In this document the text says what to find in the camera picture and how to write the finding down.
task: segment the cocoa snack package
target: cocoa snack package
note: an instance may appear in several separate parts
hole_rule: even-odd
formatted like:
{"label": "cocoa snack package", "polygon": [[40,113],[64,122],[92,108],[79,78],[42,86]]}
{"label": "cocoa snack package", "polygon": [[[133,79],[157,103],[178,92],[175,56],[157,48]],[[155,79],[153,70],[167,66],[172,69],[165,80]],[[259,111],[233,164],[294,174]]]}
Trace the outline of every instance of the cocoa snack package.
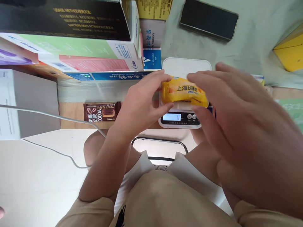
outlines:
{"label": "cocoa snack package", "polygon": [[121,102],[102,104],[83,104],[84,121],[99,122],[116,120],[121,109]]}

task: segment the yellow snack package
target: yellow snack package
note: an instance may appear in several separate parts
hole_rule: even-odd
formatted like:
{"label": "yellow snack package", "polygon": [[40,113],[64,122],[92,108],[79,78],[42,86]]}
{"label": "yellow snack package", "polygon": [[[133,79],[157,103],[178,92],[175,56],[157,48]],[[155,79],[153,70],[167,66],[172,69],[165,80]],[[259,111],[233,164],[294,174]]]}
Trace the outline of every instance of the yellow snack package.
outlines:
{"label": "yellow snack package", "polygon": [[173,77],[169,82],[162,83],[162,102],[188,102],[192,105],[208,107],[205,92],[187,79]]}

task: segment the pink box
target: pink box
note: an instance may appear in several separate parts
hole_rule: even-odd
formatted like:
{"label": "pink box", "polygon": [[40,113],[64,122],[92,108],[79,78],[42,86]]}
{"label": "pink box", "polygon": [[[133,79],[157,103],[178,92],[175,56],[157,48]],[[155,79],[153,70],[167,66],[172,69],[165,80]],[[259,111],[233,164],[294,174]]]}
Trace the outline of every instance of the pink box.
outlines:
{"label": "pink box", "polygon": [[142,58],[109,59],[67,55],[39,55],[39,60],[62,72],[143,71]]}

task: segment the smartphone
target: smartphone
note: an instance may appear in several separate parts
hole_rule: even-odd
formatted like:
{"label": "smartphone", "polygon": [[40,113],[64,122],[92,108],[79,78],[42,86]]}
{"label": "smartphone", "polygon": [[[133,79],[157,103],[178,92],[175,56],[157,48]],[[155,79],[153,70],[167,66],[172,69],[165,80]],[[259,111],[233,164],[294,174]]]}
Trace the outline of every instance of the smartphone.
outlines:
{"label": "smartphone", "polygon": [[179,26],[228,42],[234,37],[238,19],[238,14],[228,10],[198,0],[186,0]]}

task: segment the white cable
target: white cable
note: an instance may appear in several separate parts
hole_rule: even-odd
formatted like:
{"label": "white cable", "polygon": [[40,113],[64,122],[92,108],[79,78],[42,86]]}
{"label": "white cable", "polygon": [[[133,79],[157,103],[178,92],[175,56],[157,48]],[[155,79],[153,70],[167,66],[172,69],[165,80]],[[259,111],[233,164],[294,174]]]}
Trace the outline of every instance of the white cable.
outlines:
{"label": "white cable", "polygon": [[94,123],[91,123],[91,122],[75,120],[75,119],[66,118],[66,117],[61,117],[61,116],[58,116],[58,115],[54,115],[54,114],[50,114],[50,113],[44,113],[44,112],[41,112],[41,111],[31,110],[31,109],[27,109],[27,108],[20,108],[20,107],[7,106],[7,105],[1,105],[0,104],[0,108],[1,107],[2,108],[8,108],[8,109],[28,111],[28,112],[38,113],[38,114],[44,114],[44,115],[51,116],[51,117],[54,117],[54,118],[59,118],[59,119],[62,119],[62,120],[69,120],[69,121],[74,121],[74,122],[78,122],[78,123],[85,123],[85,124],[94,126],[101,133],[102,136],[106,137],[106,135],[101,131],[101,129],[98,126],[96,126]]}
{"label": "white cable", "polygon": [[[2,105],[2,104],[0,104],[0,108],[7,108],[7,109],[15,109],[15,110],[21,110],[21,111],[28,111],[28,112],[38,113],[38,114],[44,114],[44,115],[51,116],[51,117],[54,117],[54,118],[59,118],[59,119],[62,119],[62,120],[69,120],[69,121],[74,121],[74,122],[78,122],[78,123],[89,124],[89,125],[94,126],[94,127],[101,133],[102,136],[106,137],[106,135],[101,131],[101,129],[100,129],[97,125],[95,125],[94,123],[91,123],[91,122],[81,121],[81,120],[75,120],[75,119],[66,118],[66,117],[61,117],[61,116],[54,115],[54,114],[50,114],[50,113],[44,113],[44,112],[37,111],[37,110],[31,110],[31,109],[20,108],[20,107],[15,107],[15,106],[8,106],[8,105]],[[77,168],[79,168],[79,169],[88,169],[88,168],[90,168],[90,166],[86,166],[86,167],[80,167],[80,166],[78,166],[78,165],[75,163],[74,159],[73,159],[71,156],[69,156],[69,155],[60,153],[60,152],[58,152],[58,151],[56,151],[56,150],[54,150],[54,149],[51,149],[51,148],[42,146],[42,145],[40,145],[40,144],[33,143],[33,142],[28,141],[28,140],[26,140],[26,139],[21,139],[21,140],[26,141],[26,142],[28,142],[28,143],[31,143],[31,144],[33,144],[33,145],[39,146],[39,147],[43,147],[43,148],[52,150],[52,151],[54,151],[54,152],[56,152],[56,153],[58,153],[58,154],[60,154],[60,155],[69,157],[69,158],[72,160],[73,164],[74,164]]]}
{"label": "white cable", "polygon": [[26,139],[21,139],[21,140],[23,140],[23,141],[25,141],[25,142],[27,142],[27,143],[31,143],[31,144],[33,144],[33,145],[39,146],[39,147],[43,147],[43,148],[49,149],[49,150],[54,151],[54,152],[56,152],[56,153],[58,153],[58,154],[60,154],[60,155],[69,157],[69,158],[72,160],[73,164],[74,164],[77,168],[79,168],[79,169],[88,169],[88,168],[90,168],[90,166],[86,166],[86,167],[80,167],[80,166],[78,166],[78,165],[76,164],[75,160],[74,160],[71,156],[66,155],[66,154],[63,154],[63,153],[60,153],[59,151],[56,151],[56,150],[54,150],[54,149],[52,149],[52,148],[48,148],[48,147],[45,147],[45,146],[43,146],[43,145],[33,143],[33,142],[31,142],[31,141],[29,141],[29,140],[26,140]]}

